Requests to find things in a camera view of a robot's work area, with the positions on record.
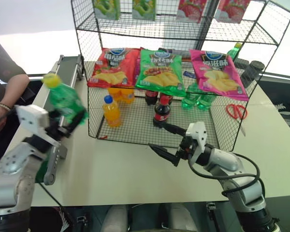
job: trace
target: wire basket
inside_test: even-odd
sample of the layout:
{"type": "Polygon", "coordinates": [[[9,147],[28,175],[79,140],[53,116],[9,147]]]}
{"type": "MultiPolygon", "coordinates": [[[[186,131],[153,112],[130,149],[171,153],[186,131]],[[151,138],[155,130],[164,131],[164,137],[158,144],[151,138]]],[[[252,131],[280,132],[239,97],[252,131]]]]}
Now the wire basket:
{"type": "MultiPolygon", "coordinates": [[[[78,44],[85,60],[86,78],[90,78],[94,61],[102,52],[102,47],[144,47],[157,50],[159,47],[177,50],[199,49],[206,42],[241,42],[239,58],[245,50],[256,47],[255,56],[248,61],[260,60],[267,67],[275,54],[290,23],[290,11],[282,6],[264,0],[253,0],[240,24],[219,23],[213,16],[218,0],[208,0],[199,24],[176,21],[179,0],[157,0],[155,21],[132,19],[132,1],[121,0],[119,20],[97,19],[92,0],[72,0],[72,12],[78,44]]],[[[191,63],[183,62],[182,70],[193,73],[191,63]]],[[[237,65],[239,74],[245,67],[237,65]]],[[[258,78],[246,83],[246,92],[251,97],[258,78]]],[[[195,80],[183,76],[187,88],[195,80]]],[[[153,126],[154,106],[147,106],[145,92],[135,90],[132,104],[120,103],[123,125],[110,128],[104,120],[102,104],[106,89],[88,88],[89,136],[135,144],[159,144],[165,147],[178,147],[181,137],[153,126]]],[[[181,108],[182,98],[174,97],[168,123],[187,128],[189,123],[204,121],[207,127],[207,142],[223,150],[234,149],[240,123],[228,116],[228,104],[247,106],[246,101],[235,101],[217,96],[210,110],[197,107],[191,110],[181,108]]]]}

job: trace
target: white table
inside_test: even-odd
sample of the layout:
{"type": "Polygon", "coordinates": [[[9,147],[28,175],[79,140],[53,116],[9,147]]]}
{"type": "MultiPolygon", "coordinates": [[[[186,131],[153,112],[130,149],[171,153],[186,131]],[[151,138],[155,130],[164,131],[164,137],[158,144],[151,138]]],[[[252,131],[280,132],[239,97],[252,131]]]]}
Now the white table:
{"type": "MultiPolygon", "coordinates": [[[[86,82],[77,82],[75,89],[87,105],[86,82]]],[[[46,95],[42,86],[34,104],[43,105],[46,95]]],[[[266,197],[290,195],[290,128],[260,87],[247,109],[249,117],[243,122],[246,137],[239,133],[234,152],[258,164],[266,197]]],[[[30,133],[19,128],[8,149],[26,136],[30,133]]],[[[227,200],[218,181],[196,176],[186,161],[176,168],[146,145],[93,139],[88,136],[87,123],[78,126],[63,144],[68,148],[67,159],[58,165],[55,184],[47,186],[63,205],[227,200]]],[[[255,173],[251,164],[244,161],[244,165],[255,173]]],[[[32,206],[54,205],[36,185],[32,206]]]]}

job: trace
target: green bottle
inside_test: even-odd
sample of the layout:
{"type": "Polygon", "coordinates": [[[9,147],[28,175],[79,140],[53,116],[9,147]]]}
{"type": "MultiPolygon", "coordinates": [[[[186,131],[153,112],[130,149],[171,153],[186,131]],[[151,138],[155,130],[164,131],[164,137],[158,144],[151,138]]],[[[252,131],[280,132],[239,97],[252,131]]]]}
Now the green bottle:
{"type": "Polygon", "coordinates": [[[232,60],[235,60],[238,56],[238,52],[240,51],[242,44],[241,43],[236,43],[234,48],[232,48],[232,50],[230,50],[227,54],[230,55],[230,57],[232,58],[232,60]]]}
{"type": "MultiPolygon", "coordinates": [[[[53,73],[46,74],[43,82],[50,89],[50,102],[65,117],[67,122],[71,122],[80,111],[85,109],[75,89],[62,83],[58,75],[53,73]]],[[[82,122],[86,118],[87,113],[84,115],[82,122]]]]}
{"type": "Polygon", "coordinates": [[[203,91],[198,88],[198,84],[196,82],[188,86],[187,94],[182,100],[182,108],[191,109],[197,103],[202,92],[203,91]]]}
{"type": "Polygon", "coordinates": [[[217,95],[202,94],[197,102],[200,110],[208,110],[217,95]]]}

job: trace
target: black cable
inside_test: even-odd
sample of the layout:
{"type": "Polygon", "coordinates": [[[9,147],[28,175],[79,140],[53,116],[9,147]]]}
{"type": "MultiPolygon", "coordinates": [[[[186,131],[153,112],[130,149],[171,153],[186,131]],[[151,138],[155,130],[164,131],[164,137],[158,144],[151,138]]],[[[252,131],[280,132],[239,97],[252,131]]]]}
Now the black cable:
{"type": "Polygon", "coordinates": [[[2,119],[4,119],[5,117],[7,117],[8,115],[11,115],[11,114],[15,113],[15,111],[16,111],[16,108],[13,107],[9,112],[5,113],[3,116],[0,117],[0,121],[2,119]]]}
{"type": "Polygon", "coordinates": [[[67,215],[70,222],[72,223],[72,229],[73,229],[75,227],[75,224],[74,224],[74,220],[73,220],[71,214],[66,210],[66,208],[64,206],[62,206],[62,204],[59,203],[59,201],[57,201],[57,199],[41,183],[39,183],[39,185],[59,205],[60,209],[65,213],[65,215],[67,215]]]}
{"type": "MultiPolygon", "coordinates": [[[[223,196],[227,197],[228,193],[246,189],[246,188],[252,186],[253,184],[255,184],[258,180],[260,181],[260,169],[257,166],[257,164],[254,161],[252,161],[251,159],[249,159],[249,158],[247,158],[247,157],[245,157],[243,155],[239,155],[239,154],[236,154],[236,153],[234,153],[234,154],[237,155],[238,157],[241,157],[243,159],[248,160],[256,168],[257,174],[237,174],[237,175],[231,175],[231,176],[205,175],[205,174],[202,174],[202,173],[198,172],[197,170],[195,170],[193,168],[192,164],[190,163],[191,155],[189,156],[188,164],[189,164],[190,169],[196,175],[198,175],[200,177],[203,177],[203,178],[207,178],[207,179],[225,180],[225,179],[234,179],[234,178],[247,177],[247,176],[254,177],[254,179],[251,182],[249,182],[248,184],[246,184],[246,185],[243,185],[241,187],[237,187],[237,188],[234,188],[234,189],[225,190],[225,191],[223,191],[221,193],[223,196]]],[[[262,180],[260,181],[260,184],[261,184],[261,187],[262,187],[262,193],[265,196],[265,188],[264,188],[264,183],[262,182],[262,180]]]]}

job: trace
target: blue logo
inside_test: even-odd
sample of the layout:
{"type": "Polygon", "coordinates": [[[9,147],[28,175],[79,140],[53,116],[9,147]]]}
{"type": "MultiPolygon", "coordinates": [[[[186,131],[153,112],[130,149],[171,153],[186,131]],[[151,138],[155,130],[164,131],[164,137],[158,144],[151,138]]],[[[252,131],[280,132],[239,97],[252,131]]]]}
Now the blue logo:
{"type": "Polygon", "coordinates": [[[164,52],[164,51],[155,52],[155,57],[158,57],[158,58],[167,58],[170,55],[171,55],[170,53],[164,52]]]}
{"type": "Polygon", "coordinates": [[[125,51],[124,48],[112,48],[110,52],[115,56],[120,56],[125,51]]]}
{"type": "Polygon", "coordinates": [[[205,52],[207,58],[209,58],[210,60],[217,60],[220,59],[222,57],[222,54],[219,52],[205,52]]]}

